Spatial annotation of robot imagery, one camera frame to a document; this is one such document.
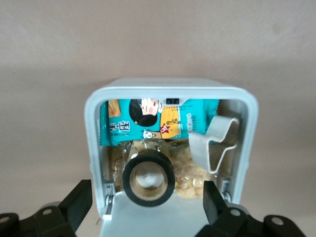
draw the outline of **open lid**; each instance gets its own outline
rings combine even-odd
[[[85,125],[93,175],[96,203],[104,220],[101,236],[194,236],[205,224],[202,199],[188,200],[175,193],[157,207],[133,203],[125,192],[115,188],[105,167],[109,166],[107,147],[99,145],[100,107],[112,99],[139,97],[220,99],[221,113],[240,120],[238,146],[234,152],[233,170],[226,187],[233,203],[239,203],[248,168],[248,159],[255,132],[258,105],[246,90],[220,84],[209,79],[118,79],[95,91],[85,105]]]

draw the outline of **tape roll cardboard core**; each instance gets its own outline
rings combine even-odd
[[[164,154],[145,150],[131,159],[123,172],[126,195],[141,206],[158,206],[169,199],[175,186],[171,161]]]

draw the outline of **beige surface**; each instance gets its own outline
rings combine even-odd
[[[90,178],[87,97],[125,76],[206,77],[260,115],[242,204],[316,232],[314,1],[1,1],[0,213]],[[96,207],[78,231],[98,236]]]

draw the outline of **cartoon hand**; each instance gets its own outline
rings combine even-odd
[[[164,106],[162,106],[162,104],[161,103],[159,103],[159,107],[158,107],[158,113],[162,113],[162,111],[163,111],[163,109],[164,109]]]

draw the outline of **white clip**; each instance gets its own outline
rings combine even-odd
[[[237,118],[216,115],[204,135],[191,132],[189,144],[193,162],[211,174],[217,173],[226,151],[237,146],[238,129]]]

